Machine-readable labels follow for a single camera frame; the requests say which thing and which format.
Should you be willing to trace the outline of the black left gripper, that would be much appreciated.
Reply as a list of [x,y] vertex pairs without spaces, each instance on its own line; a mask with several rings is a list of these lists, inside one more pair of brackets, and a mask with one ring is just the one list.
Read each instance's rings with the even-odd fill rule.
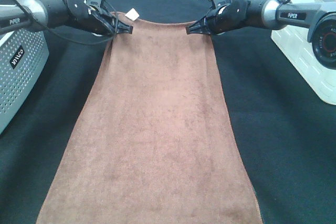
[[133,26],[120,20],[114,21],[114,17],[105,9],[96,9],[85,4],[83,0],[63,0],[63,2],[69,16],[66,26],[97,35],[132,34],[133,32]]

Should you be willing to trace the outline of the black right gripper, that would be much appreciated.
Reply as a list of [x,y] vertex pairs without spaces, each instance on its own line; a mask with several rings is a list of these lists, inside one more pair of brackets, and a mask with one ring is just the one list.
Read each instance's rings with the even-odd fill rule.
[[211,9],[202,19],[186,27],[186,33],[220,35],[227,31],[248,27],[249,0],[233,0],[232,3]]

